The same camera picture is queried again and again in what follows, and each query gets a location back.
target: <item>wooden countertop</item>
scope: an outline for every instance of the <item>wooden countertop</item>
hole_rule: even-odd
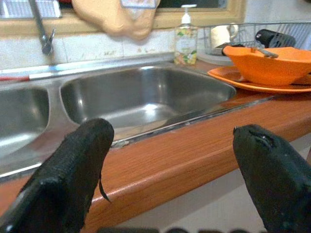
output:
[[[197,68],[213,66],[198,62]],[[232,101],[249,101],[269,94],[238,90]],[[238,167],[232,131],[235,126],[259,124],[292,141],[311,132],[311,94],[278,96],[251,107],[200,121],[181,129],[112,149],[82,232],[113,226],[204,185]],[[26,178],[0,185],[0,215],[12,203]]]

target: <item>faucet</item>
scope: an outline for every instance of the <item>faucet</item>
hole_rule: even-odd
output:
[[[45,33],[43,23],[42,23],[42,17],[41,17],[41,14],[39,12],[38,5],[37,5],[36,1],[35,0],[28,0],[28,1],[30,4],[30,7],[31,7],[31,11],[35,17],[35,22],[36,22],[37,27],[38,27],[39,32],[40,32],[40,42],[42,45],[42,52],[45,55],[51,55],[53,53],[52,40],[53,40],[54,35],[55,35],[55,28],[52,30],[51,36],[48,37]]]

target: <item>pump bottle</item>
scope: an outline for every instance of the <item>pump bottle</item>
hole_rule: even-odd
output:
[[[197,55],[198,28],[191,25],[188,8],[196,7],[196,4],[182,5],[181,7],[185,9],[185,14],[182,17],[181,25],[175,28],[174,63],[194,65]]]

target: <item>window sill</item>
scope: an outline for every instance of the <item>window sill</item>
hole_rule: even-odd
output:
[[[196,26],[207,26],[224,23],[241,23],[244,19],[245,0],[231,0],[224,10],[194,11],[191,13],[192,23]],[[182,12],[160,10],[155,15],[154,29],[174,28],[180,24]],[[79,19],[73,10],[64,10],[61,19],[43,21],[47,33],[56,28],[56,34],[77,34],[101,32],[97,26]],[[34,20],[3,20],[0,21],[0,36],[37,35]]]

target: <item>tile wall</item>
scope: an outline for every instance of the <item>tile wall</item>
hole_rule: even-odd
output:
[[[198,43],[204,46],[203,29]],[[141,41],[105,33],[55,36],[53,46],[53,55],[46,56],[38,37],[0,37],[0,70],[173,52],[174,30],[154,30]]]

